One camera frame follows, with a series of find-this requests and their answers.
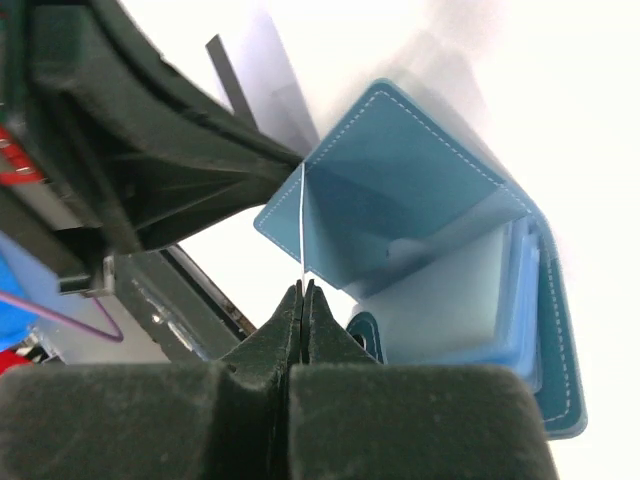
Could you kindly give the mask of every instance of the stitched edge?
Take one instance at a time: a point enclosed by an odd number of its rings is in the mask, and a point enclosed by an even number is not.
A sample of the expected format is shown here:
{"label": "stitched edge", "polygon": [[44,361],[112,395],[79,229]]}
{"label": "stitched edge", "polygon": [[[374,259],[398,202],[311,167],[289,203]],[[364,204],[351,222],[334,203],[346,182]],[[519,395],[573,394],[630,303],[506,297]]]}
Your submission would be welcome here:
{"label": "stitched edge", "polygon": [[358,320],[355,321],[353,325],[351,325],[351,327],[356,327],[361,323],[364,323],[371,329],[371,338],[373,338],[373,351],[376,354],[376,360],[378,360],[379,357],[382,357],[382,354],[381,354],[381,351],[378,350],[378,341],[376,340],[376,330],[375,328],[373,328],[373,325],[371,325],[370,322],[363,320],[362,318],[359,318]]}
{"label": "stitched edge", "polygon": [[[392,97],[389,93],[384,92],[382,90],[378,90],[377,92],[375,92],[370,98],[369,100],[362,106],[362,108],[358,111],[358,113],[349,121],[349,123],[347,125],[345,125],[345,127],[340,130],[340,132],[338,132],[338,134],[333,138],[333,140],[331,141],[331,143],[329,143],[329,145],[327,145],[326,148],[324,148],[324,150],[322,150],[322,152],[320,153],[320,155],[318,155],[318,158],[316,158],[315,160],[313,160],[311,162],[311,165],[309,166],[309,168],[307,168],[307,175],[309,175],[311,173],[311,170],[313,169],[313,167],[315,167],[316,164],[318,164],[325,156],[326,154],[336,145],[336,143],[338,142],[338,140],[340,140],[340,138],[342,138],[344,136],[344,134],[347,132],[347,130],[349,128],[351,128],[351,126],[360,118],[360,116],[364,113],[364,111],[373,103],[373,101],[378,97],[378,95],[384,95],[387,98],[389,98],[391,101],[393,101],[396,105],[398,105],[398,107],[402,108],[406,113],[408,113],[409,115],[411,115],[420,125],[422,125],[429,133],[431,133],[434,137],[436,137],[440,142],[442,142],[447,148],[449,148],[449,150],[451,150],[458,158],[460,158],[462,161],[464,161],[467,165],[469,165],[473,170],[475,170],[477,173],[479,173],[480,175],[482,175],[484,178],[486,178],[489,182],[491,182],[492,184],[494,184],[496,187],[498,188],[502,188],[504,189],[507,193],[509,193],[509,195],[511,195],[511,197],[518,202],[526,211],[527,213],[529,213],[532,218],[534,219],[534,222],[536,223],[536,225],[538,226],[538,228],[540,227],[540,224],[538,223],[538,219],[536,217],[536,215],[533,214],[533,212],[531,211],[531,209],[529,207],[527,207],[527,205],[525,205],[525,203],[515,194],[513,193],[509,187],[498,183],[497,181],[495,181],[493,178],[491,178],[490,176],[488,176],[487,174],[485,174],[482,170],[480,170],[474,163],[472,163],[468,158],[466,158],[462,153],[460,153],[458,150],[456,150],[453,146],[451,146],[451,144],[449,144],[446,140],[444,140],[440,135],[438,135],[437,132],[435,132],[433,129],[431,129],[427,124],[425,124],[422,120],[420,120],[411,110],[409,110],[404,104],[400,103],[397,99],[395,99],[394,97]],[[293,190],[298,186],[298,184],[300,183],[301,179],[298,179],[295,181],[295,183],[289,188],[289,190],[287,190],[282,197],[280,197],[280,199],[276,202],[276,204],[271,207],[271,209],[267,212],[267,214],[258,222],[257,227],[260,229],[260,231],[267,237],[269,238],[272,242],[274,242],[276,245],[278,245],[280,248],[282,248],[285,252],[287,252],[289,255],[291,255],[293,258],[297,259],[298,261],[300,261],[300,258],[298,255],[294,254],[291,250],[289,250],[287,247],[285,247],[284,245],[282,245],[278,240],[276,240],[272,235],[270,235],[269,233],[265,232],[262,229],[262,225],[264,224],[264,222],[273,214],[273,212],[275,212],[277,210],[277,208],[282,204],[282,202],[291,194],[291,192],[293,192]],[[562,329],[562,323],[561,323],[561,319],[560,319],[560,310],[558,307],[558,298],[556,296],[556,290],[555,290],[555,282],[553,280],[553,271],[551,268],[551,254],[549,253],[549,249],[545,246],[545,250],[546,250],[546,256],[545,256],[545,263],[547,264],[547,278],[549,280],[549,282],[547,283],[549,286],[549,293],[551,294],[551,301],[553,303],[553,313],[554,313],[554,317],[555,317],[555,324],[556,324],[556,333],[558,335],[558,350],[559,350],[559,354],[560,354],[560,361],[562,362],[562,370],[563,370],[563,375],[564,375],[564,386],[565,386],[565,396],[566,396],[566,404],[565,404],[565,410],[563,413],[556,415],[554,417],[551,418],[545,418],[544,422],[545,423],[552,423],[555,422],[557,420],[560,420],[564,417],[566,417],[569,414],[569,411],[571,410],[571,382],[569,380],[569,373],[568,373],[568,368],[567,368],[567,361],[566,361],[566,356],[564,353],[564,332]],[[321,274],[320,272],[318,272],[315,268],[313,267],[309,267],[309,270],[313,273],[315,273],[316,275],[320,276],[321,278],[324,278],[325,275]]]}

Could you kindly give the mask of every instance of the red object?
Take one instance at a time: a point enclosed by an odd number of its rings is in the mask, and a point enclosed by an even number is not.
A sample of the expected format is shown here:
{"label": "red object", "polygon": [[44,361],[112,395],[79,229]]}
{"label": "red object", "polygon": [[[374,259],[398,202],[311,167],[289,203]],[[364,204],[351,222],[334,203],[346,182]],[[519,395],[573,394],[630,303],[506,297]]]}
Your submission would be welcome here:
{"label": "red object", "polygon": [[29,156],[13,141],[9,132],[0,127],[0,155],[7,159],[13,172],[0,172],[0,185],[21,185],[44,180]]}
{"label": "red object", "polygon": [[0,375],[8,368],[15,367],[16,365],[31,365],[31,362],[20,355],[16,355],[11,350],[0,352]]}

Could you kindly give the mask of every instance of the pink wire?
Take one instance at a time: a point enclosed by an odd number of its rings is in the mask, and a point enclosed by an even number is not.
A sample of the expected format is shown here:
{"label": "pink wire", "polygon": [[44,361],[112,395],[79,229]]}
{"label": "pink wire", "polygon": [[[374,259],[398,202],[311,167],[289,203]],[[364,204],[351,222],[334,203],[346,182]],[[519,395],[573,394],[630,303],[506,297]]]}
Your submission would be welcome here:
{"label": "pink wire", "polygon": [[0,290],[0,302],[7,303],[13,307],[19,308],[20,310],[25,310],[27,312],[33,313],[35,315],[38,315],[39,317],[51,320],[52,322],[61,323],[69,327],[76,328],[85,333],[88,333],[89,335],[102,338],[103,340],[114,343],[121,343],[124,340],[124,334],[122,333],[122,330],[113,319],[113,317],[109,315],[109,312],[107,312],[107,310],[102,306],[102,304],[96,299],[93,299],[93,301],[98,307],[98,310],[102,312],[105,319],[114,328],[114,330],[116,331],[115,334],[104,332],[98,328],[92,327],[91,325],[87,325],[86,323],[82,323],[71,317],[67,317],[62,313],[49,310],[42,305],[38,305],[37,303],[30,302],[29,300],[25,300],[24,298],[20,298],[11,293],[3,292],[2,290]]}

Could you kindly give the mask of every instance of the white backdrop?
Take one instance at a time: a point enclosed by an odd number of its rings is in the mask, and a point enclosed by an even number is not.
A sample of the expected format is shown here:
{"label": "white backdrop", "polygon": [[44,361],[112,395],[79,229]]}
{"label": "white backdrop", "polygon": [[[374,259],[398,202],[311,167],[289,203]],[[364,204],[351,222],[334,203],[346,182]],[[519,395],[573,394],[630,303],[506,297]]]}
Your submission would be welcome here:
{"label": "white backdrop", "polygon": [[[204,46],[242,15],[242,2],[123,3],[170,63],[219,97]],[[561,478],[638,478],[640,6],[273,0],[268,7],[321,136],[371,80],[400,64],[437,93],[436,110],[446,107],[430,113],[445,125],[451,111],[464,119],[547,214],[590,417],[582,436],[552,444]],[[260,325],[299,266],[253,231],[256,213],[183,247]],[[328,293],[344,324],[352,302]]]}

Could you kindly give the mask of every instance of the wallet pocket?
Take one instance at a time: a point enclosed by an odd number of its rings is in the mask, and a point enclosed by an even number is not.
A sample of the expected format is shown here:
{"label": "wallet pocket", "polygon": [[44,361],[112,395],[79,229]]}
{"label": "wallet pocket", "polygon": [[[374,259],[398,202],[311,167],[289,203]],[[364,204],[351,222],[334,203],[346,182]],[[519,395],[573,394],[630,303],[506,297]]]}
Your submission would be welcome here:
{"label": "wallet pocket", "polygon": [[[359,303],[501,225],[530,219],[540,255],[536,398],[552,438],[582,431],[586,415],[557,249],[544,216],[518,185],[385,80],[374,82],[305,163],[306,268]],[[298,261],[300,183],[298,168],[255,220]],[[348,330],[384,360],[390,331],[396,340],[411,336],[412,325],[403,322],[410,307],[398,305],[392,324],[359,316]]]}

